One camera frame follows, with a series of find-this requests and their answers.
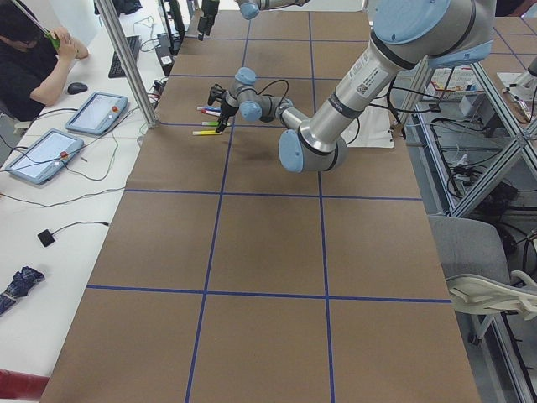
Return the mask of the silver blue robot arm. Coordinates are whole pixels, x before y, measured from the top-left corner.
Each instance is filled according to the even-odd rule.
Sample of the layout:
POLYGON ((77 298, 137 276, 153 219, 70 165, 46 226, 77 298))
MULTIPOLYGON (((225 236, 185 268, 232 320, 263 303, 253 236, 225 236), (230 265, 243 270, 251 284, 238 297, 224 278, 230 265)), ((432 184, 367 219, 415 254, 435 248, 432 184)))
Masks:
POLYGON ((229 88, 210 90, 207 102, 221 104, 216 130, 222 132, 236 113, 249 122, 278 119, 286 127, 279 139, 286 170, 332 170, 347 155, 344 130, 400 71, 423 59, 433 69, 484 60, 492 49, 495 12, 494 1, 382 1, 368 47, 312 117, 286 97, 257 92, 254 71, 242 67, 229 88))
MULTIPOLYGON (((291 6, 302 7, 309 0, 239 0, 236 4, 244 19, 251 20, 258 16, 261 11, 287 8, 291 6)), ((202 15, 197 25, 197 39, 203 41, 211 34, 211 29, 215 23, 219 12, 219 0, 203 0, 201 2, 202 15)))

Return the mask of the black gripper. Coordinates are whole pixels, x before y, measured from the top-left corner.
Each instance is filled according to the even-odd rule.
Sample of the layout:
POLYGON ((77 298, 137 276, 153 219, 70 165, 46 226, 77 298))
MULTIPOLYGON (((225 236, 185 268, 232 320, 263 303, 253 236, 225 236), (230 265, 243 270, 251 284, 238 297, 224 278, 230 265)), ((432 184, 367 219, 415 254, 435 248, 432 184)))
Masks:
POLYGON ((230 94, 222 96, 221 100, 221 116, 218 118, 215 131, 222 133, 226 130, 229 124, 229 118, 234 117, 239 109, 237 100, 230 94))
POLYGON ((219 0, 202 0, 201 11, 203 17, 200 17, 197 32, 198 40, 203 40, 211 32, 211 18, 217 16, 219 10, 219 0))

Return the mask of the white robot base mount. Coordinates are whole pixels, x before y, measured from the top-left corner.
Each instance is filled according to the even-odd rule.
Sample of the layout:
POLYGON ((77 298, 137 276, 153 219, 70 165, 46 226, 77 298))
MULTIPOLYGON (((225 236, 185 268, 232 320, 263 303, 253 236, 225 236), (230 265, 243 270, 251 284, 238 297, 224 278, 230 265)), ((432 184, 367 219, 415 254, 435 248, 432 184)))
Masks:
POLYGON ((379 103, 379 107, 366 107, 358 121, 353 120, 343 133, 346 144, 358 148, 392 149, 394 140, 391 115, 386 107, 384 100, 379 103))

